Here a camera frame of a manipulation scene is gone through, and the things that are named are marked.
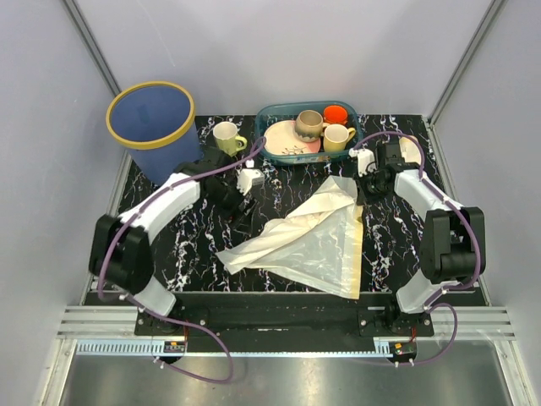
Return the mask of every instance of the yellow rim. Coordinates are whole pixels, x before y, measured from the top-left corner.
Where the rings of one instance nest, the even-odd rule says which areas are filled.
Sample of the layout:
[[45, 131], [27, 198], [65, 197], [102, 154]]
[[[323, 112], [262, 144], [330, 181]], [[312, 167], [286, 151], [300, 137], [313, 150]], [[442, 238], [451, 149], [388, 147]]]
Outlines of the yellow rim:
[[[112, 110], [115, 108], [115, 106], [118, 104], [118, 102], [120, 102], [123, 99], [123, 97], [125, 97], [126, 95], [128, 95], [129, 93], [133, 91], [137, 91], [144, 87], [157, 86], [157, 85], [173, 87], [175, 89], [180, 90], [182, 93], [186, 95], [186, 97], [189, 100], [189, 114], [184, 124], [181, 125], [175, 131], [173, 131], [172, 133], [170, 133], [169, 135], [166, 135], [163, 138], [160, 138], [158, 140], [153, 140], [153, 141], [140, 141], [140, 142], [131, 141], [131, 140], [126, 140], [125, 138], [118, 135], [115, 132], [115, 130], [112, 129], [112, 126], [111, 126], [111, 113], [112, 113]], [[194, 98], [192, 97], [192, 95], [190, 95], [189, 92], [186, 89], [184, 89], [182, 86], [175, 85], [174, 83], [171, 83], [171, 82], [165, 82], [165, 81], [159, 81], [159, 80], [152, 81], [152, 82], [139, 83], [138, 85], [129, 87], [128, 89], [120, 93], [117, 97], [114, 98], [112, 103], [109, 105], [109, 108], [107, 109], [107, 114], [105, 117], [105, 123], [107, 125], [107, 129], [111, 133], [112, 137], [115, 140], [117, 140], [120, 144], [127, 146], [128, 148], [132, 148], [134, 150], [154, 150], [155, 148], [160, 148], [162, 146], [169, 145], [173, 141], [178, 140], [180, 137], [186, 134], [186, 132], [194, 123], [194, 120], [195, 120], [195, 104], [194, 104]]]

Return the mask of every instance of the plastic sheet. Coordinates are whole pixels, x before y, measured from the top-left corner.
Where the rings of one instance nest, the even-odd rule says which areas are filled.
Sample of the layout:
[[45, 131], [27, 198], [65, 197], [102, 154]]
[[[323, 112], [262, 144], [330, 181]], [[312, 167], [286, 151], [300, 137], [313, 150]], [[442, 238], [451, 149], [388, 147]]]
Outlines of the plastic sheet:
[[286, 218], [266, 223], [259, 237], [217, 256], [231, 274], [264, 268], [328, 294], [358, 299], [363, 208], [356, 199], [353, 179], [331, 176]]

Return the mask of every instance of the orange cup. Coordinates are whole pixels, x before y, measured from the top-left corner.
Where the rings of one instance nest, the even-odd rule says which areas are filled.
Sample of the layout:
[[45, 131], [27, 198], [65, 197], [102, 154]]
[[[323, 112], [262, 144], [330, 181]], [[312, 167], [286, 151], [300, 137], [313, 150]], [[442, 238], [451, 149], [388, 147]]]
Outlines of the orange cup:
[[328, 106], [323, 111], [323, 120], [329, 124], [347, 124], [347, 110], [342, 106]]

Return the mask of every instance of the plastic tray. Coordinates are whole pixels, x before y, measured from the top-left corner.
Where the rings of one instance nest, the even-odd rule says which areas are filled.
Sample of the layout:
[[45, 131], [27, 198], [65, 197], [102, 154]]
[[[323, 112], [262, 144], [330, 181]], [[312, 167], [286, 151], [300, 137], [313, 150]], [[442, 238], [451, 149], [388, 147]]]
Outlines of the plastic tray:
[[294, 120], [304, 110], [315, 110], [323, 115], [323, 110], [327, 106], [335, 104], [342, 106], [347, 110], [347, 127], [354, 127], [357, 130], [355, 136], [347, 143], [344, 151], [338, 152], [318, 152], [315, 154], [300, 154], [300, 155], [275, 155], [265, 149], [261, 151], [261, 155], [267, 158], [273, 165], [302, 165], [313, 162], [336, 162], [342, 161], [349, 157], [348, 150], [360, 141], [364, 135], [358, 124], [357, 112], [346, 103], [341, 101], [305, 101], [302, 103], [275, 104], [265, 107], [255, 118], [255, 138], [265, 135], [265, 131], [274, 123], [282, 120]]

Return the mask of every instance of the wastebasket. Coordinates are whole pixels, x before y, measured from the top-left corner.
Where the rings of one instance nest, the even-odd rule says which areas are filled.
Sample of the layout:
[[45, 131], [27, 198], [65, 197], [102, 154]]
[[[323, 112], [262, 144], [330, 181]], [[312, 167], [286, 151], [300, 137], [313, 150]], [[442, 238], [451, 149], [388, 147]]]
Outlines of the wastebasket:
[[106, 122], [143, 174], [161, 185], [180, 163], [201, 158], [194, 118], [194, 99], [183, 87], [152, 81], [115, 97]]

